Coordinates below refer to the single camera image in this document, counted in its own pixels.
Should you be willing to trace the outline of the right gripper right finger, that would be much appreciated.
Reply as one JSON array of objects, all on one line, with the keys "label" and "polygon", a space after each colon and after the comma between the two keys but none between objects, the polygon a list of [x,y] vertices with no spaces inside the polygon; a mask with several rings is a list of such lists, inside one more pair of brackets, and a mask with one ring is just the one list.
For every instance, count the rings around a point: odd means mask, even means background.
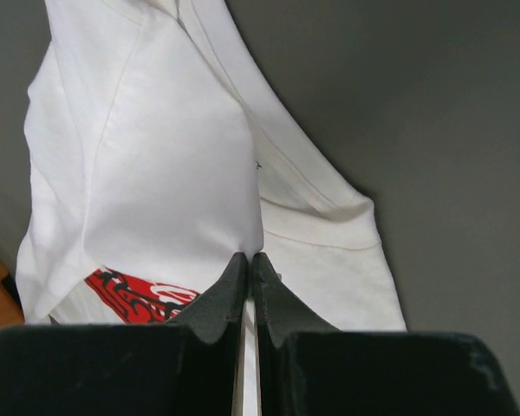
[{"label": "right gripper right finger", "polygon": [[254,256],[259,407],[264,415],[517,415],[493,353],[456,333],[345,332]]}]

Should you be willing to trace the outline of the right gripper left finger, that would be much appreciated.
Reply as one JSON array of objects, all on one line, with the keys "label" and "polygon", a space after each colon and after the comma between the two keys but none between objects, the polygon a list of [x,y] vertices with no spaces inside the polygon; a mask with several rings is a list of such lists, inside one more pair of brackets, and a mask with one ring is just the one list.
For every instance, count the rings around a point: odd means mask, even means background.
[{"label": "right gripper left finger", "polygon": [[0,415],[230,415],[248,262],[154,325],[0,330]]}]

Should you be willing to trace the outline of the white t-shirt red print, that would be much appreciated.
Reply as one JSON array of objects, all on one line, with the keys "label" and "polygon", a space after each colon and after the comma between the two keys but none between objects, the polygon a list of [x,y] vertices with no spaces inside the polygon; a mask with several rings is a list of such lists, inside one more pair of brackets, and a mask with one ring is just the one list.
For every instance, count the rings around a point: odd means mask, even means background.
[{"label": "white t-shirt red print", "polygon": [[233,254],[345,330],[406,323],[374,218],[254,63],[222,1],[49,1],[29,86],[30,323],[164,322]]}]

